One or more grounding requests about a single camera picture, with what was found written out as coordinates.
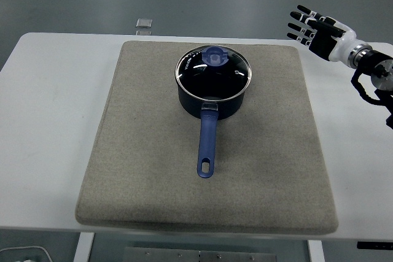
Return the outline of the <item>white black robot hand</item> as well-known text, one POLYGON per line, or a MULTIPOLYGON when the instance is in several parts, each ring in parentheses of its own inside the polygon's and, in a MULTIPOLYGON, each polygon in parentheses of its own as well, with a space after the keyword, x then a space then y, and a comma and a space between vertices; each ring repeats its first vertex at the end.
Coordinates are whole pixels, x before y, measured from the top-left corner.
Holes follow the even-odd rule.
POLYGON ((350 51, 360 44, 350 27, 301 5, 290 16, 294 22, 288 27, 293 31, 287 37, 326 61, 349 64, 350 51))

